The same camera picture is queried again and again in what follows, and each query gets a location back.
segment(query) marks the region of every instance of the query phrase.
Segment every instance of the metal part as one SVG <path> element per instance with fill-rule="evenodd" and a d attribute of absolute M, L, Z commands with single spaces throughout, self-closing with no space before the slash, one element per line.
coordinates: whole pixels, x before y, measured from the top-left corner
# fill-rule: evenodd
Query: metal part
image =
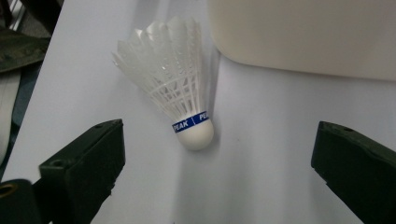
<path fill-rule="evenodd" d="M 0 185 L 0 211 L 7 214 L 2 222 L 91 223 L 124 164 L 122 120 L 95 125 L 44 161 L 33 186 L 26 180 Z"/>
<path fill-rule="evenodd" d="M 396 223 L 396 152 L 322 121 L 311 165 L 361 221 Z"/>

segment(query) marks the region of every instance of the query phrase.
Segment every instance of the shuttlecock cork base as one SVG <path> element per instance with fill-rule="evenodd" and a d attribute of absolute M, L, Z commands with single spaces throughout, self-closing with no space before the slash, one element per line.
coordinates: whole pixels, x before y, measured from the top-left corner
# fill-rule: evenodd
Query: shuttlecock cork base
<path fill-rule="evenodd" d="M 118 54 L 115 65 L 174 121 L 179 142 L 190 150 L 207 147 L 214 128 L 205 111 L 199 24 L 155 21 L 119 41 Z"/>
<path fill-rule="evenodd" d="M 206 112 L 194 115 L 173 125 L 178 141 L 189 150 L 207 147 L 213 139 L 212 121 Z"/>

